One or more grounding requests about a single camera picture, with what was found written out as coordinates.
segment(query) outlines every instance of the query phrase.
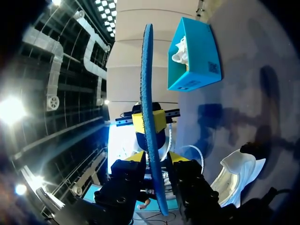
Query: screw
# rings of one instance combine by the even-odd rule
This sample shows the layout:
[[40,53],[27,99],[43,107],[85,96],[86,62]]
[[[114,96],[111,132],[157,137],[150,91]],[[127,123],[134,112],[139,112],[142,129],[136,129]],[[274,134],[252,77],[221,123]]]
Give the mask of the screw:
[[124,198],[124,197],[118,198],[117,202],[120,203],[120,204],[123,204],[123,203],[126,202],[126,198]]

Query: white sneaker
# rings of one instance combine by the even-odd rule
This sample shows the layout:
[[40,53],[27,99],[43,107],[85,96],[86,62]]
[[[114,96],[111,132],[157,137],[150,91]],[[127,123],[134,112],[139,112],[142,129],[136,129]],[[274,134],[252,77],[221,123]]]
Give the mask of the white sneaker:
[[240,207],[240,194],[247,184],[254,181],[262,170],[266,159],[256,160],[255,156],[234,151],[221,161],[223,169],[212,183],[211,188],[219,192],[221,207],[233,203]]

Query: tissue box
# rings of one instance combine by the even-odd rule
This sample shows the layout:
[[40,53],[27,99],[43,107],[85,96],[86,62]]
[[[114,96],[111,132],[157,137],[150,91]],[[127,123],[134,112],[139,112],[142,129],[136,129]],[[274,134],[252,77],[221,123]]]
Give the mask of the tissue box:
[[[174,62],[175,46],[186,36],[188,66]],[[210,26],[182,18],[168,52],[168,90],[191,91],[222,79],[215,39]]]

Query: cable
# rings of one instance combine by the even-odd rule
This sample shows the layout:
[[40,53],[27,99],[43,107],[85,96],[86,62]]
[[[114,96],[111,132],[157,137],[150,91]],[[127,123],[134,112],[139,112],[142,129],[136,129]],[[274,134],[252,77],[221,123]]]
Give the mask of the cable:
[[167,158],[167,155],[168,155],[168,152],[171,150],[172,148],[172,141],[173,141],[173,138],[172,138],[172,123],[169,124],[169,144],[168,144],[168,148],[167,150],[165,151],[164,155],[162,156],[161,158],[161,162],[165,160],[165,158]]
[[[163,221],[163,222],[165,222],[166,224],[167,224],[167,223],[170,223],[170,222],[173,222],[173,221],[176,219],[176,214],[175,214],[175,213],[173,213],[173,212],[169,212],[169,213],[172,214],[172,215],[174,215],[174,219],[172,219],[172,220],[170,220],[170,221]],[[156,216],[159,216],[159,215],[162,215],[162,214],[161,214],[161,213],[158,213],[158,214],[156,214],[156,215],[154,215],[154,216],[147,217],[147,218],[145,218],[145,219],[135,219],[135,218],[133,218],[133,220],[156,221],[156,220],[152,220],[152,219],[150,219],[150,218],[153,218],[153,217],[156,217]]]
[[193,148],[193,149],[197,150],[197,152],[199,153],[200,158],[201,158],[201,166],[202,166],[201,174],[203,174],[203,171],[204,171],[204,157],[203,157],[202,152],[200,151],[200,149],[198,149],[196,146],[193,146],[193,145],[182,146],[181,149],[183,149],[183,148]]
[[147,220],[147,221],[160,221],[160,222],[163,222],[164,224],[168,225],[168,223],[166,221],[163,221],[163,220],[150,219],[150,220]]

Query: blue scrubbing pad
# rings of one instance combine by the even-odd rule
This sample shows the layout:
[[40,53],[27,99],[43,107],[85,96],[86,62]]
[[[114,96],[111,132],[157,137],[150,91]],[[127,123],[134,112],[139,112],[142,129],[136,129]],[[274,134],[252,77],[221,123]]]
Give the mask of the blue scrubbing pad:
[[142,46],[142,68],[141,68],[141,106],[144,119],[146,142],[148,146],[149,164],[152,174],[152,182],[156,193],[157,202],[164,216],[169,214],[165,198],[165,186],[162,177],[154,118],[152,113],[152,58],[153,58],[153,27],[147,24],[144,32]]

